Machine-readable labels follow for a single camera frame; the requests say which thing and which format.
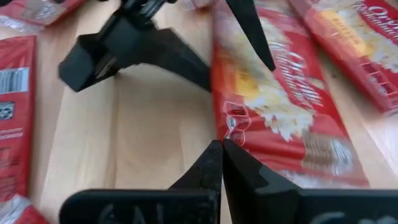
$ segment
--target yellow label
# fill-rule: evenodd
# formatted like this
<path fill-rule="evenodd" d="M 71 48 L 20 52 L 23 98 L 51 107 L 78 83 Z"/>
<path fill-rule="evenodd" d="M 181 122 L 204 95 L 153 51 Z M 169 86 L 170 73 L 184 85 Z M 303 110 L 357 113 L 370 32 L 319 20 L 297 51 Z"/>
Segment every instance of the yellow label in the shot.
<path fill-rule="evenodd" d="M 258 85 L 253 76 L 245 69 L 238 68 L 235 73 L 236 93 L 247 98 L 259 96 Z"/>
<path fill-rule="evenodd" d="M 368 45 L 335 11 L 323 11 L 320 15 L 338 30 L 343 39 L 348 41 L 359 53 L 359 56 L 371 55 L 373 48 Z"/>

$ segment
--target light wood surface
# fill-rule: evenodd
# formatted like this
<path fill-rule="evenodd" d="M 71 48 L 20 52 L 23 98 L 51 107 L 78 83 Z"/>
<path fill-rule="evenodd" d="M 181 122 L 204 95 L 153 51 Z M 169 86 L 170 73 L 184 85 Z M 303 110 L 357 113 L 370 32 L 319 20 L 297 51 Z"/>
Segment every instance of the light wood surface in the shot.
<path fill-rule="evenodd" d="M 80 93 L 58 79 L 57 65 L 75 38 L 97 32 L 118 5 L 90 1 L 39 34 L 30 199 L 51 223 L 79 190 L 167 188 L 216 137 L 211 95 L 165 70 L 127 68 Z M 208 16 L 177 3 L 156 19 L 210 61 Z M 0 39 L 15 35 L 0 29 Z M 326 56 L 320 58 L 372 187 L 397 188 L 398 116 L 381 116 Z M 231 223 L 223 201 L 222 223 Z"/>

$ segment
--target wooden table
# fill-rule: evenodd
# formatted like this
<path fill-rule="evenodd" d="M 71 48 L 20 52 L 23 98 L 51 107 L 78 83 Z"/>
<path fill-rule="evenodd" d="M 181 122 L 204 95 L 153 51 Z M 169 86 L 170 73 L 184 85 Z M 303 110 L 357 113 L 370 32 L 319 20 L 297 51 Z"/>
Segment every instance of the wooden table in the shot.
<path fill-rule="evenodd" d="M 127 68 L 80 93 L 58 79 L 57 64 L 75 38 L 97 32 L 118 4 L 88 2 L 38 38 L 30 199 L 51 223 L 62 202 L 79 190 L 167 188 L 216 137 L 211 95 L 165 70 Z M 164 6 L 156 18 L 210 61 L 208 16 L 193 15 L 178 3 Z M 0 29 L 0 39 L 15 35 Z M 383 118 L 325 56 L 322 60 L 372 187 L 397 188 L 398 116 Z M 231 223 L 225 203 L 222 223 Z"/>

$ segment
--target barcode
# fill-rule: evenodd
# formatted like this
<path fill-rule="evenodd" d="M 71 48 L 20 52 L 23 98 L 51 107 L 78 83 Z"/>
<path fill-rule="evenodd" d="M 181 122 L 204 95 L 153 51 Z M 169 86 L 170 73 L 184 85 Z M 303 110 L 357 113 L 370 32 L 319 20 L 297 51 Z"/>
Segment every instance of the barcode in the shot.
<path fill-rule="evenodd" d="M 0 95 L 28 91 L 29 68 L 0 70 Z"/>

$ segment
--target wood grain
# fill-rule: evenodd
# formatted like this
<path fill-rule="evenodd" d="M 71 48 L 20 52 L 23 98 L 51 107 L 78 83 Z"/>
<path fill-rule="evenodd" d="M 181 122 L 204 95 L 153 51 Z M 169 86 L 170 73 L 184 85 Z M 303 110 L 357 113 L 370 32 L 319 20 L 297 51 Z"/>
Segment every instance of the wood grain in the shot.
<path fill-rule="evenodd" d="M 216 137 L 211 95 L 160 68 L 130 67 L 80 93 L 58 79 L 57 65 L 75 38 L 97 32 L 118 5 L 89 1 L 38 38 L 30 199 L 51 223 L 62 202 L 82 189 L 167 188 Z M 165 5 L 156 19 L 210 62 L 208 15 L 178 2 Z M 0 39 L 15 35 L 0 29 Z M 320 58 L 372 187 L 397 188 L 398 117 L 380 115 L 326 56 Z M 222 223 L 231 223 L 223 198 Z"/>

